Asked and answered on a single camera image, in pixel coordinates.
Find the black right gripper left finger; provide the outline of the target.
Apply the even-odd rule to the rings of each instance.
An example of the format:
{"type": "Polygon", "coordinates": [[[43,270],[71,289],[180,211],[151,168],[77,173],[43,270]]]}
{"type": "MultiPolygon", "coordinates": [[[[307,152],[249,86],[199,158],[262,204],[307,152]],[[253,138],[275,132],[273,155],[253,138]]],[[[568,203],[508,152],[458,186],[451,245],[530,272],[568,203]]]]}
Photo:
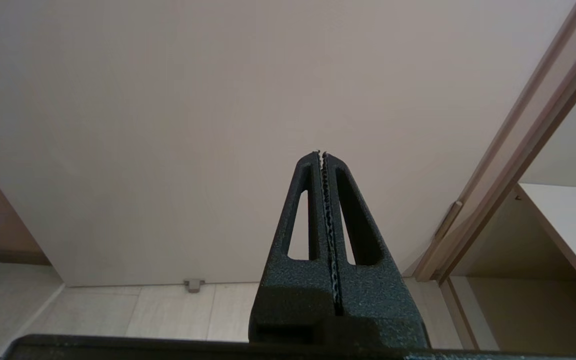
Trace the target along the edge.
{"type": "Polygon", "coordinates": [[[279,216],[249,317],[249,341],[312,344],[316,328],[336,314],[320,155],[302,157],[279,216]],[[289,255],[301,195],[307,194],[308,257],[289,255]]]}

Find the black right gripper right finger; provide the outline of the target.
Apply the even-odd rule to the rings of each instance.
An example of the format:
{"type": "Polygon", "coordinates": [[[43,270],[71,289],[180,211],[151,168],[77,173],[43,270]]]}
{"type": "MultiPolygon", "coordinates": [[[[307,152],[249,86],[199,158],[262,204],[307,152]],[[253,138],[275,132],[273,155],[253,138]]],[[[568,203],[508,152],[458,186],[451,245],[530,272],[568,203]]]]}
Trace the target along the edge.
{"type": "Polygon", "coordinates": [[[422,316],[349,167],[327,152],[314,157],[313,256],[328,290],[313,343],[427,349],[422,316]]]}

